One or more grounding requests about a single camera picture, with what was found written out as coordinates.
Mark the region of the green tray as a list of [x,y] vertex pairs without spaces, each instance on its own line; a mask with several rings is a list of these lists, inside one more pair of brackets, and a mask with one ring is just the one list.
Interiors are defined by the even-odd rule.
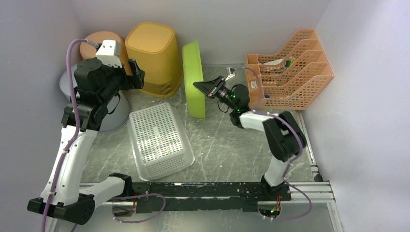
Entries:
[[205,119],[205,96],[193,85],[204,80],[198,41],[183,46],[182,60],[188,112],[194,118]]

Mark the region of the yellow slatted waste basket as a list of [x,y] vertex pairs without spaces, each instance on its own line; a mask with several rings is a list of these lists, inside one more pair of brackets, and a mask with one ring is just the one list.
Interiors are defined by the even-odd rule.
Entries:
[[142,92],[158,98],[176,93],[182,80],[182,66],[173,28],[144,22],[131,30],[125,39],[129,58],[145,71]]

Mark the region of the grey plastic bin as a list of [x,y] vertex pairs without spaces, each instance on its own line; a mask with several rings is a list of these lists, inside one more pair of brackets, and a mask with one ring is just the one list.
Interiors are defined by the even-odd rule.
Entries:
[[[65,95],[68,101],[71,100],[71,93],[69,90],[68,73],[65,71],[59,80],[59,87],[61,92]],[[112,112],[110,115],[106,115],[102,120],[100,132],[107,133],[113,132],[121,128],[126,124],[129,113],[131,112],[131,103],[123,95],[122,91],[118,93],[118,96],[113,97],[109,102],[107,109],[108,112]]]

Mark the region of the large orange plastic bucket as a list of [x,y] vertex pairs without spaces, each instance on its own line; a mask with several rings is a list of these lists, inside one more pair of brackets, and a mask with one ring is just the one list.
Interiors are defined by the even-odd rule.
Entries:
[[[86,39],[91,40],[95,43],[102,43],[104,40],[115,40],[120,44],[120,61],[124,66],[127,75],[132,75],[129,63],[128,63],[128,54],[126,51],[126,46],[124,40],[116,33],[111,31],[98,31],[93,34],[90,34]],[[96,50],[93,46],[87,43],[80,44],[80,54],[83,59],[94,58]]]

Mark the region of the white perforated basket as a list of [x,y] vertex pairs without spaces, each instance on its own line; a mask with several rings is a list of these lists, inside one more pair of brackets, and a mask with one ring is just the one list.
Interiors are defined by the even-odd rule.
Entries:
[[181,118],[167,102],[131,112],[127,130],[142,181],[163,178],[195,162]]

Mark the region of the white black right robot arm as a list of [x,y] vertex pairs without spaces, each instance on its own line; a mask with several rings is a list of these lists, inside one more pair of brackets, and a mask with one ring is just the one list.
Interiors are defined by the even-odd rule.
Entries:
[[284,186],[284,177],[294,158],[306,147],[306,138],[292,114],[262,115],[249,107],[249,90],[243,84],[227,88],[223,76],[211,81],[194,82],[193,86],[210,99],[217,98],[231,109],[232,124],[265,134],[272,154],[268,170],[261,178],[259,192],[266,200],[273,200]]

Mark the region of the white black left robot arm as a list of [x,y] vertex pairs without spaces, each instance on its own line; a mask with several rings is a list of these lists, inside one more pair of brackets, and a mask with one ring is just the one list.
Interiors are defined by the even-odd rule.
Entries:
[[125,174],[114,173],[101,183],[80,189],[90,147],[110,114],[109,102],[123,90],[144,86],[145,72],[134,59],[128,63],[131,75],[97,58],[85,59],[75,70],[67,70],[75,100],[63,111],[59,151],[50,178],[41,195],[29,200],[28,211],[83,225],[102,203],[115,197],[122,201],[132,198],[132,179]]

